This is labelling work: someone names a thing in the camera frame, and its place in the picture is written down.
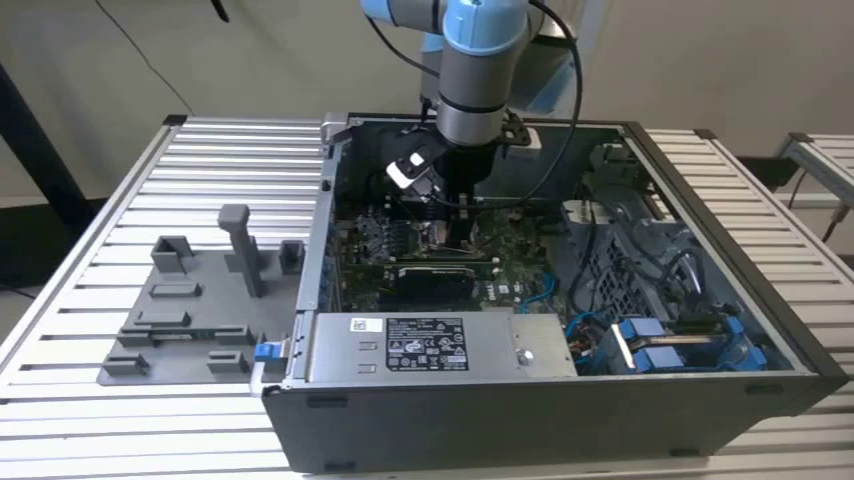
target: open computer chassis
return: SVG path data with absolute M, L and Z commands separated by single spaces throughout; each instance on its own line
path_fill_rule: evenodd
M 407 213 L 407 208 L 413 210 L 419 206 L 403 205 L 393 193 L 373 186 L 381 185 L 379 182 L 365 179 L 399 154 L 383 153 L 381 141 L 407 122 L 411 127 L 412 119 L 351 115 L 348 126 L 353 128 L 332 143 L 329 168 L 324 171 L 324 181 L 331 182 L 332 188 L 317 199 L 287 376 L 263 395 L 285 454 L 297 471 L 708 455 L 759 420 L 798 414 L 842 385 L 844 375 L 838 365 L 635 123 L 587 122 L 580 126 L 560 169 L 537 195 L 559 200 L 556 205 L 563 212 L 557 208 L 551 213 L 565 216 L 568 222 L 548 220 L 531 226 L 524 223 L 527 212 L 520 212 L 520 219 L 504 212 L 491 216 L 489 221 L 504 227 L 484 227 L 487 238 L 481 238 L 481 243 L 493 241 L 488 235 L 497 235 L 500 248 L 479 246 L 473 238 L 463 247 L 483 250 L 480 260 L 489 260 L 488 265 L 479 266 L 484 274 L 468 264 L 461 264 L 461 269 L 473 270 L 473 275 L 452 270 L 428 274 L 419 270 L 417 263 L 407 264 L 404 260 L 403 265 L 388 265 L 388 260 L 396 261 L 397 257 L 416 260 L 435 245 L 431 243 L 435 229 L 429 224 L 412 230 L 400 227 L 396 234 L 385 236 L 384 245 L 371 243 L 369 239 L 353 241 L 353 234 L 369 236 L 379 232 L 369 225 L 371 208 L 395 212 L 391 217 L 404 223 L 407 216 L 413 215 L 417 218 L 412 224 L 428 215 L 423 210 Z M 540 158 L 548 159 L 565 124 L 552 121 L 527 124 L 535 127 L 535 137 L 543 145 Z M 611 150 L 612 160 L 607 158 Z M 489 179 L 479 185 L 479 196 L 500 201 L 523 194 L 547 163 L 523 157 L 524 152 L 511 151 L 503 162 L 496 161 Z M 631 178 L 623 176 L 625 166 L 636 168 Z M 596 180 L 596 169 L 601 168 L 607 175 Z M 730 368 L 730 363 L 730 367 L 720 368 L 728 361 L 718 356 L 718 363 L 706 361 L 706 368 L 682 363 L 683 369 L 668 369 L 668 364 L 656 363 L 662 359 L 654 358 L 647 360 L 662 368 L 652 367 L 641 373 L 636 362 L 633 368 L 627 368 L 624 361 L 609 361 L 613 359 L 591 358 L 589 363 L 597 361 L 597 365 L 584 366 L 579 355 L 588 352 L 579 354 L 571 345 L 561 348 L 555 343 L 555 337 L 557 343 L 565 342 L 568 324 L 577 320 L 577 315 L 568 315 L 568 306 L 560 299 L 581 261 L 591 223 L 584 209 L 595 211 L 601 206 L 595 201 L 585 205 L 575 195 L 579 183 L 587 183 L 588 189 L 596 188 L 591 181 L 600 185 L 645 182 L 652 192 L 640 194 L 637 201 L 625 198 L 635 194 L 624 188 L 601 187 L 600 191 L 608 192 L 611 201 L 624 199 L 625 210 L 636 208 L 637 212 L 647 212 L 645 218 L 637 217 L 631 224 L 636 232 L 644 229 L 655 232 L 649 235 L 655 238 L 639 240 L 648 242 L 647 249 L 656 242 L 676 246 L 687 242 L 702 252 L 707 289 L 716 296 L 711 303 L 724 319 L 719 322 L 724 325 L 722 338 L 730 341 L 746 338 L 748 345 L 738 347 L 742 352 L 738 360 L 750 357 L 752 347 L 763 352 L 759 364 Z M 376 202 L 359 197 L 364 185 L 367 191 L 379 192 Z M 667 206 L 667 212 L 654 212 L 652 197 Z M 348 210 L 360 202 L 368 210 Z M 575 212 L 576 218 L 567 212 L 573 208 L 580 210 Z M 644 282 L 636 276 L 635 280 L 625 280 L 625 273 L 616 273 L 612 264 L 617 256 L 639 259 L 636 263 L 644 258 L 637 255 L 636 246 L 632 248 L 631 236 L 636 232 L 629 232 L 613 218 L 620 212 L 612 210 L 596 212 L 600 241 L 593 245 L 588 267 L 596 280 L 583 278 L 577 288 L 583 292 L 577 294 L 583 298 L 579 303 L 592 304 L 589 298 L 597 289 L 607 304 L 604 319 L 599 320 L 607 330 L 599 345 L 603 352 L 621 349 L 623 341 L 631 341 L 625 333 L 631 327 L 624 324 L 636 327 L 635 334 L 641 336 L 640 330 L 649 327 L 641 319 L 654 319 L 648 335 L 660 340 L 660 336 L 672 333 L 667 325 L 672 326 L 675 318 L 664 320 L 668 314 L 679 318 L 690 316 L 690 312 L 674 312 L 672 305 L 668 310 L 660 300 L 664 293 L 649 292 L 648 288 L 644 292 L 640 286 Z M 555 225 L 565 225 L 567 231 L 551 236 L 551 243 L 516 244 L 516 236 L 528 235 L 529 229 L 539 229 L 541 236 L 548 237 L 560 229 Z M 352 249 L 341 250 L 341 244 Z M 380 257 L 385 261 L 383 267 L 368 266 L 371 273 L 353 272 L 361 268 L 353 261 L 381 263 Z M 449 261 L 447 265 L 460 263 Z M 400 277 L 405 279 L 412 273 L 417 276 L 401 281 Z M 552 277 L 551 286 L 543 274 Z M 424 278 L 431 275 L 447 275 L 453 286 L 447 290 L 436 287 L 435 279 Z M 371 285 L 368 289 L 361 288 L 365 284 Z M 549 288 L 553 301 L 529 300 Z M 453 296 L 452 292 L 460 289 L 465 294 Z M 419 301 L 409 303 L 419 291 L 428 292 L 424 295 L 429 298 L 428 302 L 421 299 L 420 305 Z M 459 304 L 448 303 L 448 298 Z M 732 318 L 747 330 L 743 336 L 727 330 L 726 319 Z M 667 334 L 656 330 L 662 322 Z M 459 327 L 463 335 L 456 338 L 464 339 L 452 343 L 452 336 L 440 329 L 456 331 Z M 435 368 L 429 356 L 421 365 L 421 353 L 443 339 L 451 347 L 464 346 L 464 358 L 452 355 L 460 353 L 455 348 L 455 352 L 447 352 L 448 358 L 440 358 L 448 362 L 456 356 L 452 367 Z M 400 350 L 401 344 L 405 348 L 407 341 L 411 344 L 413 340 L 413 352 Z M 621 346 L 605 346 L 609 342 Z M 726 346 L 718 343 L 715 348 Z M 619 359 L 632 356 L 624 353 L 615 356 Z M 401 367 L 405 359 L 411 361 L 408 368 Z

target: white wall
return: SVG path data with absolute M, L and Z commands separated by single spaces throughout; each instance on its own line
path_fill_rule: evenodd
M 193 110 L 317 117 L 415 111 L 417 74 L 385 51 L 357 0 L 102 0 Z M 417 54 L 420 36 L 389 29 Z M 88 196 L 108 195 L 184 107 L 90 0 L 2 0 L 0 61 Z M 6 149 L 0 197 L 38 198 Z
M 775 153 L 788 131 L 854 134 L 854 2 L 611 3 L 587 118 L 708 128 L 740 155 Z
M 417 74 L 357 0 L 225 0 L 231 24 L 208 0 L 102 2 L 198 114 L 416 107 Z M 387 31 L 416 54 L 419 35 Z M 851 44 L 850 0 L 612 0 L 584 117 L 710 128 L 754 155 L 788 130 L 854 133 Z M 86 195 L 106 195 L 180 102 L 90 0 L 0 1 L 0 61 Z M 2 147 L 0 198 L 37 198 Z

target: blue cable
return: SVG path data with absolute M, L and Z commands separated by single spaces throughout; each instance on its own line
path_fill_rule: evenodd
M 579 324 L 579 322 L 591 316 L 597 315 L 599 312 L 581 312 L 577 315 L 575 315 L 575 318 L 572 319 L 572 321 L 569 322 L 569 324 L 565 327 L 565 336 L 567 338 L 572 336 L 572 330 L 575 330 L 575 325 Z
M 543 284 L 545 285 L 545 291 L 521 302 L 521 306 L 519 307 L 521 313 L 528 313 L 528 305 L 551 297 L 551 294 L 555 292 L 555 279 L 548 272 L 543 274 Z

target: blue clip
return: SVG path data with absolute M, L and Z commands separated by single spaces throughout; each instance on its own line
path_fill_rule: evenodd
M 280 343 L 259 343 L 255 346 L 255 361 L 268 362 L 281 358 L 281 344 Z

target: aluminum extrusion table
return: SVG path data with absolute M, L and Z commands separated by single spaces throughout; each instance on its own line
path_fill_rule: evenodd
M 716 140 L 692 131 L 649 134 L 854 374 L 854 274 Z M 162 126 L 0 347 L 0 478 L 300 477 L 288 471 L 248 385 L 101 387 L 96 376 L 148 275 L 158 235 L 184 234 L 196 246 L 227 248 L 216 211 L 228 202 L 252 208 L 249 230 L 261 248 L 307 238 L 320 136 L 320 121 L 189 118 Z M 409 472 L 397 478 L 415 475 L 850 479 L 854 384 L 806 415 L 759 423 L 710 458 Z
M 780 148 L 848 206 L 854 207 L 854 136 L 791 133 Z

